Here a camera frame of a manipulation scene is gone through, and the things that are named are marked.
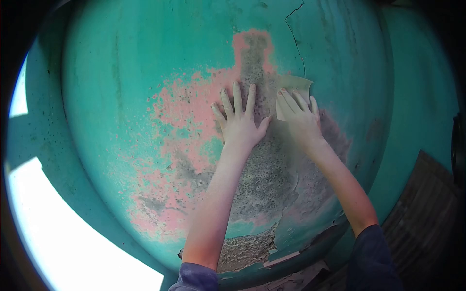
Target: forearm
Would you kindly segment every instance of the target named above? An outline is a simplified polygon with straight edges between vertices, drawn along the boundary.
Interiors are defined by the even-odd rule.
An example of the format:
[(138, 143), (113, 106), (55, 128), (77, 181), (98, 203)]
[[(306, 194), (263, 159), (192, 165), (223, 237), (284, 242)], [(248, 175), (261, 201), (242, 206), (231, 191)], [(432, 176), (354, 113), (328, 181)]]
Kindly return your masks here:
[(183, 252), (183, 262), (217, 270), (233, 197), (248, 153), (233, 152), (225, 145), (217, 169), (199, 203)]
[(366, 227), (377, 224), (377, 216), (361, 185), (326, 141), (320, 142), (311, 159), (327, 178), (357, 237)]

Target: hand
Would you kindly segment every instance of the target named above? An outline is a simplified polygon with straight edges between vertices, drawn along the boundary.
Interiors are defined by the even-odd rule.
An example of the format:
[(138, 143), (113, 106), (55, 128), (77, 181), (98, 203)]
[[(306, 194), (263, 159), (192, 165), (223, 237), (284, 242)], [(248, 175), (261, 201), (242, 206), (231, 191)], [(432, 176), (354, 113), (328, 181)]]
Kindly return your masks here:
[(296, 101), (285, 88), (277, 92), (278, 104), (288, 122), (289, 131), (301, 149), (313, 159), (322, 145), (327, 142), (322, 137), (319, 108), (311, 96), (312, 111), (301, 94), (294, 90)]
[(249, 156), (254, 146), (265, 136), (268, 125), (272, 120), (268, 116), (262, 120), (257, 128), (254, 123), (254, 104), (256, 101), (256, 85), (249, 86), (249, 96), (246, 103), (246, 111), (243, 112), (243, 103), (241, 99), (240, 85), (237, 81), (233, 82), (233, 102), (234, 109), (225, 88), (220, 90), (220, 97), (223, 102), (223, 108), (226, 113), (226, 119), (220, 112), (217, 103), (212, 103), (213, 113), (222, 129), (223, 139), (225, 140), (224, 149), (231, 149), (237, 153), (244, 153)]

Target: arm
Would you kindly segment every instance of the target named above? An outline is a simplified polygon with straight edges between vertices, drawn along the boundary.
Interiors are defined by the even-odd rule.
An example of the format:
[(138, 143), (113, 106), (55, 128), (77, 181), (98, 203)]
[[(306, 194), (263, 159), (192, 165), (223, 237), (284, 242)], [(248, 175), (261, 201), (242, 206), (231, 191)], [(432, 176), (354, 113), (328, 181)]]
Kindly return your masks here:
[(235, 112), (226, 90), (220, 91), (226, 119), (216, 103), (213, 112), (220, 123), (225, 145), (217, 169), (200, 203), (189, 230), (183, 252), (183, 263), (195, 263), (217, 271), (220, 252), (225, 239), (233, 196), (241, 172), (253, 147), (265, 136), (271, 117), (262, 120), (259, 128), (254, 123), (253, 113), (256, 86), (251, 84), (243, 112), (240, 86), (233, 83)]
[(327, 178), (357, 237), (368, 226), (378, 224), (374, 207), (361, 185), (322, 137), (319, 108), (314, 97), (311, 96), (311, 111), (297, 91), (293, 91), (293, 95), (297, 102), (284, 88), (277, 93), (290, 133)]

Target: finger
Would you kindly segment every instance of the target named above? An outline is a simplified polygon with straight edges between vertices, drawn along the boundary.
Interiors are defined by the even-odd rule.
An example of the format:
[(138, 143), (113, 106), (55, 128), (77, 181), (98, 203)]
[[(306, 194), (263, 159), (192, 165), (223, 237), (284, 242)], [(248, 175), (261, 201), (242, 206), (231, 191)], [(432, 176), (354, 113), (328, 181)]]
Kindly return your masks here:
[(272, 121), (271, 116), (267, 116), (266, 118), (262, 119), (262, 122), (260, 123), (259, 127), (257, 128), (260, 138), (263, 138), (265, 136), (265, 133), (267, 132), (268, 125)]
[(237, 81), (233, 82), (233, 102), (235, 113), (243, 112), (243, 101), (241, 100), (241, 89)]
[(220, 97), (222, 98), (223, 109), (225, 110), (226, 117), (227, 118), (233, 117), (234, 113), (233, 113), (232, 104), (230, 103), (230, 99), (228, 98), (228, 95), (226, 94), (225, 88), (222, 88), (220, 90)]
[(302, 111), (301, 108), (299, 108), (296, 101), (293, 99), (293, 97), (291, 97), (290, 93), (288, 93), (288, 91), (285, 88), (280, 89), (280, 91), (283, 94), (283, 97), (285, 97), (285, 100), (287, 101), (288, 105), (290, 106), (291, 110), (293, 110), (293, 112), (298, 113)]
[(277, 92), (277, 100), (285, 119), (289, 120), (293, 115), (295, 115), (280, 91)]
[(317, 107), (317, 101), (314, 99), (314, 96), (311, 96), (310, 99), (311, 99), (312, 113), (314, 113), (317, 117), (320, 117), (319, 108)]
[(220, 123), (220, 127), (222, 127), (222, 129), (223, 129), (225, 127), (224, 125), (226, 123), (225, 117), (220, 112), (220, 109), (219, 109), (219, 106), (217, 105), (217, 103), (215, 103), (215, 102), (212, 103), (211, 107), (212, 107), (213, 114), (215, 115), (215, 119), (217, 119), (217, 121)]
[(253, 117), (254, 115), (254, 105), (256, 103), (256, 84), (251, 84), (249, 86), (249, 94), (247, 95), (247, 102), (246, 102), (246, 115), (249, 117)]
[(298, 90), (293, 90), (293, 94), (296, 96), (296, 100), (298, 101), (299, 107), (305, 112), (309, 111), (308, 104), (306, 103), (306, 101), (304, 101), (304, 98), (301, 96), (301, 94), (299, 94)]

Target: crack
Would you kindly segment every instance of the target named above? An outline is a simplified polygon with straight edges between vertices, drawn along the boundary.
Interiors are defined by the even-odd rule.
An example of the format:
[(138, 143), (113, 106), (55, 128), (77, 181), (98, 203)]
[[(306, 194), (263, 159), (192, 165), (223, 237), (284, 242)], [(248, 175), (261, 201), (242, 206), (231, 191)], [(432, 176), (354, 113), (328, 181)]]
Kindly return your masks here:
[(294, 39), (294, 41), (295, 41), (296, 49), (298, 50), (298, 55), (299, 55), (299, 57), (301, 58), (302, 68), (304, 69), (304, 78), (306, 78), (306, 65), (304, 64), (304, 59), (302, 58), (301, 52), (299, 51), (298, 42), (296, 41), (295, 34), (293, 33), (293, 30), (291, 29), (291, 26), (290, 26), (290, 25), (288, 24), (288, 22), (287, 22), (288, 17), (290, 17), (290, 15), (293, 14), (296, 10), (299, 10), (303, 5), (304, 5), (304, 1), (302, 1), (301, 5), (299, 5), (298, 8), (296, 8), (296, 9), (293, 10), (290, 14), (288, 14), (288, 16), (285, 17), (285, 23), (287, 24), (288, 29), (290, 30), (291, 35), (293, 36), (293, 39)]

